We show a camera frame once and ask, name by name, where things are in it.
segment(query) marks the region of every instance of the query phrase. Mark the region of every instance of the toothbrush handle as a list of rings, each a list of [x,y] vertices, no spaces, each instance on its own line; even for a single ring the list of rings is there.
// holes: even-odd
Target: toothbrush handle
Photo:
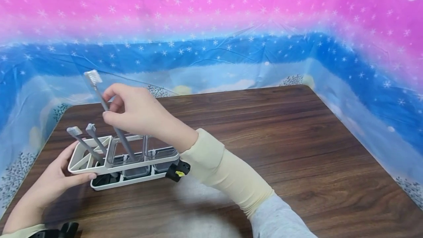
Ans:
[[[106,102],[105,102],[105,101],[104,101],[104,99],[103,99],[103,96],[101,95],[100,91],[98,91],[98,88],[97,88],[96,86],[94,86],[94,90],[95,90],[95,92],[97,93],[98,98],[100,98],[100,103],[101,103],[101,105],[103,106],[103,109],[104,109],[105,111],[108,111],[108,110],[109,110],[109,107],[107,106]],[[118,137],[119,137],[120,141],[122,142],[122,145],[123,145],[123,147],[125,148],[126,152],[127,152],[127,153],[128,153],[128,155],[130,156],[130,158],[131,158],[132,160],[136,160],[137,158],[136,158],[136,156],[135,156],[134,152],[132,151],[131,146],[130,146],[130,144],[128,143],[128,140],[126,140],[126,137],[125,137],[125,135],[123,134],[123,132],[122,132],[121,130],[119,130],[118,128],[116,128],[116,127],[113,127],[113,128],[114,128],[114,130],[115,130],[116,134],[118,135]]]
[[[130,144],[128,143],[128,140],[126,140],[126,137],[125,137],[125,135],[123,134],[122,130],[119,130],[119,129],[118,129],[118,128],[116,128],[116,127],[113,127],[113,128],[115,129],[116,134],[118,135],[118,137],[119,137],[119,139],[120,139],[120,141],[121,141],[121,143],[122,143],[123,147],[125,148],[126,152],[127,152],[127,153],[128,153],[128,155],[130,156],[130,158],[131,158],[132,160],[136,160],[137,158],[136,158],[136,156],[135,156],[134,152],[132,151],[131,146],[130,146]]]
[[[98,163],[100,163],[100,165],[105,164],[103,158],[101,158],[101,156],[97,152],[95,152],[84,140],[82,140],[81,138],[78,138],[78,141],[80,142],[80,144],[82,144],[87,149],[87,151],[90,152],[92,157],[95,160],[97,160]]]
[[[101,141],[98,139],[97,135],[92,132],[91,130],[87,130],[87,133],[94,139],[94,141],[97,143],[98,147],[100,147],[101,151],[104,155],[107,154],[106,147],[101,143]]]
[[[100,99],[100,103],[103,106],[103,109],[106,111],[109,110],[109,107],[107,106],[105,100],[103,99],[103,95],[101,95],[100,91],[98,90],[97,87],[94,87],[95,92],[97,93],[98,98]]]

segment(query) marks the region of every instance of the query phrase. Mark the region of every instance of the toothbrush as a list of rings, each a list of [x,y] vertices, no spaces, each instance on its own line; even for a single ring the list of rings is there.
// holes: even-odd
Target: toothbrush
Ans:
[[[97,135],[95,134],[95,126],[92,123],[89,123],[88,126],[86,127],[86,132],[94,139],[94,141],[97,143],[98,147],[100,147],[101,151],[103,152],[103,154],[107,154],[107,149],[106,147],[101,143],[101,141],[98,139]],[[110,173],[110,175],[112,177],[118,177],[119,174],[117,173]]]
[[[100,98],[100,102],[101,102],[101,105],[103,106],[103,109],[105,111],[108,111],[109,107],[107,106],[106,102],[103,99],[103,96],[101,95],[100,91],[98,91],[98,88],[97,88],[97,84],[103,82],[103,80],[101,79],[97,70],[91,70],[91,71],[85,72],[84,75],[87,78],[87,80],[89,81],[89,83],[91,84],[91,86],[94,88],[95,93],[97,94],[98,98]],[[113,129],[115,130],[116,134],[118,135],[123,147],[125,148],[125,151],[129,155],[129,157],[132,160],[136,160],[137,158],[136,158],[134,152],[132,151],[131,146],[128,143],[128,140],[126,140],[126,137],[123,134],[122,130],[120,130],[116,127],[113,127]]]
[[[101,156],[95,152],[84,140],[82,140],[81,135],[82,135],[82,131],[81,129],[78,128],[78,126],[75,127],[68,127],[66,129],[66,131],[76,140],[78,140],[83,147],[85,147],[87,149],[87,151],[92,155],[92,157],[98,161],[98,163],[100,163],[100,165],[104,165],[104,161],[103,158],[101,158]]]

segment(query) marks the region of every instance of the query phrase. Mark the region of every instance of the toothbrush head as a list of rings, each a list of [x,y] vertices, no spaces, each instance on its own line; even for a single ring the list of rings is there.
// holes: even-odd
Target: toothbrush head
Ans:
[[[78,137],[79,135],[82,134],[81,129],[78,128],[78,126],[75,127],[69,127],[66,129],[66,131],[72,135],[73,137]]]
[[[97,70],[91,70],[84,73],[85,77],[91,82],[91,85],[96,86],[98,83],[103,82]]]
[[[89,123],[85,130],[92,130],[93,132],[95,132],[95,124]]]

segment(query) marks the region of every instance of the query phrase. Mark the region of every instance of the toothbrush bristles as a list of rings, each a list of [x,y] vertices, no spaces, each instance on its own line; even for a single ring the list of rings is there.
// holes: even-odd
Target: toothbrush bristles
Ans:
[[[84,74],[90,78],[91,82],[94,85],[103,82],[97,70],[91,70],[91,71],[85,72]]]
[[[89,123],[87,126],[87,129],[95,131],[95,125],[92,123]]]
[[[78,126],[75,127],[69,127],[66,129],[67,132],[72,133],[75,136],[79,136],[82,134],[81,129],[78,128]]]

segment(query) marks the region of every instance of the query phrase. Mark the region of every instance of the black clamp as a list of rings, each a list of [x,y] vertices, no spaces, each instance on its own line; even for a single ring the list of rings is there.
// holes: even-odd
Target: black clamp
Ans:
[[[179,182],[181,177],[186,176],[191,170],[189,163],[185,163],[179,160],[178,165],[174,163],[169,166],[169,169],[166,172],[166,177],[172,179],[175,182]]]
[[[30,238],[75,238],[79,224],[76,222],[67,222],[63,224],[62,229],[43,230],[30,236]]]

